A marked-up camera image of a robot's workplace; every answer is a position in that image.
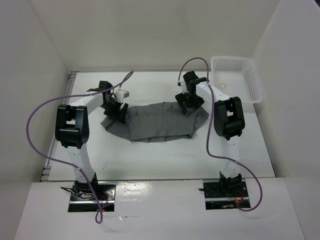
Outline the grey skirt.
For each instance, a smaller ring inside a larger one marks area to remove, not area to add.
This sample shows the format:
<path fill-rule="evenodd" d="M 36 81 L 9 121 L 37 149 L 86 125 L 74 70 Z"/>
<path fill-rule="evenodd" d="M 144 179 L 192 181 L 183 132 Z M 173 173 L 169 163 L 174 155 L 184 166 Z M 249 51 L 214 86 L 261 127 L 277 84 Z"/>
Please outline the grey skirt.
<path fill-rule="evenodd" d="M 101 125 L 106 132 L 131 142 L 159 143 L 191 139 L 208 116 L 203 107 L 184 115 L 178 103 L 160 102 L 129 107 L 125 123 L 106 117 Z"/>

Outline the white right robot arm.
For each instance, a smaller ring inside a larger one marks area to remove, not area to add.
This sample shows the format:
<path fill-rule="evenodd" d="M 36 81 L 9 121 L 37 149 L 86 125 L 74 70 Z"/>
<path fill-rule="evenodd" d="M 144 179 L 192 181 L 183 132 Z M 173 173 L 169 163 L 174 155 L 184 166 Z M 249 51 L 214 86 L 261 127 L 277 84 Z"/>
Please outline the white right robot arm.
<path fill-rule="evenodd" d="M 183 75 L 178 81 L 182 93 L 175 96 L 184 115 L 190 115 L 205 102 L 211 104 L 211 115 L 207 138 L 211 130 L 220 137 L 222 155 L 217 159 L 226 160 L 219 172 L 219 192 L 231 196 L 242 183 L 239 165 L 239 142 L 245 128 L 242 101 L 239 97 L 230 97 L 209 84 L 207 77 L 198 77 L 194 71 Z"/>

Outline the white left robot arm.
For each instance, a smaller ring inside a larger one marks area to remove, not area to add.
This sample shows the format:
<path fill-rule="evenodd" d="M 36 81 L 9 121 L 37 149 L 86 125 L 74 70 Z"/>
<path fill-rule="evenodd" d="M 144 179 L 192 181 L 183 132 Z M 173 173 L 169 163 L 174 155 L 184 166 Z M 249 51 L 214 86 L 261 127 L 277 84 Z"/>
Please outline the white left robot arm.
<path fill-rule="evenodd" d="M 74 189 L 81 192 L 88 200 L 98 197 L 100 187 L 93 170 L 87 142 L 90 136 L 89 115 L 97 108 L 103 108 L 104 114 L 111 120 L 125 123 L 129 97 L 127 90 L 113 90 L 113 85 L 101 80 L 97 88 L 90 88 L 87 93 L 71 104 L 61 104 L 57 108 L 55 138 L 66 149 L 74 165 Z"/>

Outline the white plastic mesh basket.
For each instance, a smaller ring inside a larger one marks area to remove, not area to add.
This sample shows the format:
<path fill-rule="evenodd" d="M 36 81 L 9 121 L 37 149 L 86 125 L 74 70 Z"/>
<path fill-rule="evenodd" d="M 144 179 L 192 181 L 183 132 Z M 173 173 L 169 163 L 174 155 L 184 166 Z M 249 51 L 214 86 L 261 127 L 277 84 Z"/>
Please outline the white plastic mesh basket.
<path fill-rule="evenodd" d="M 243 103 L 263 102 L 261 78 L 250 58 L 238 56 L 214 56 L 210 59 L 212 84 L 230 97 L 239 97 Z M 225 83 L 226 88 L 219 88 Z"/>

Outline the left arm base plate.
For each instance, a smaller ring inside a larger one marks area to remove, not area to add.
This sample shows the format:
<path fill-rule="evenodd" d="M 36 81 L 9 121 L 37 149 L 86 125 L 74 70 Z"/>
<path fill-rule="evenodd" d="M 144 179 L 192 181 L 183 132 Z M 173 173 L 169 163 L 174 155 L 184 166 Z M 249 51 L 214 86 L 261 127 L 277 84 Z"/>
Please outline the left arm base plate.
<path fill-rule="evenodd" d="M 94 194 L 88 186 L 85 188 L 61 187 L 62 190 L 70 193 L 68 212 L 85 213 L 98 212 L 99 207 Z M 103 212 L 113 212 L 115 209 L 116 185 L 115 184 L 98 184 L 96 196 Z"/>

